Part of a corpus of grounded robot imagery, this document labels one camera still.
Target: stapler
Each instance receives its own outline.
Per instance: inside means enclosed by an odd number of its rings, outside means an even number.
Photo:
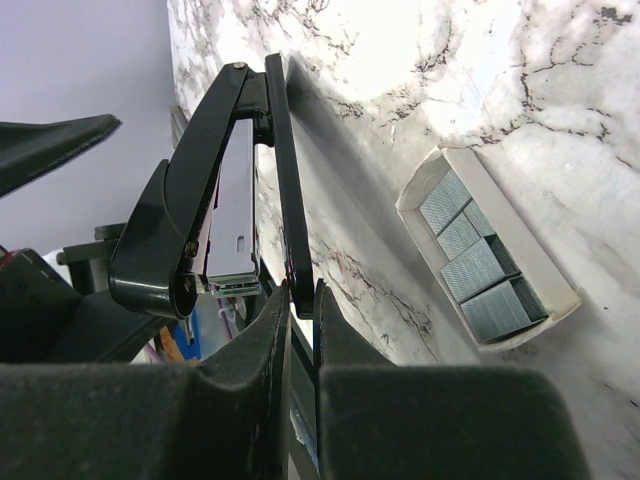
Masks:
[[[225,65],[173,154],[153,173],[111,259],[109,289],[129,310],[184,320],[197,295],[260,293],[256,145],[275,148],[285,268],[299,318],[314,283],[279,55],[265,73]]]

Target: marble surface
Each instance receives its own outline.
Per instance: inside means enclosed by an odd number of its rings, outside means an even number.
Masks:
[[[169,0],[176,92],[193,112],[225,63],[289,77],[317,277],[401,364],[538,369],[596,478],[640,477],[640,6],[613,1]],[[436,143],[473,147],[583,306],[478,355],[394,203]],[[283,276],[274,159],[260,235]]]

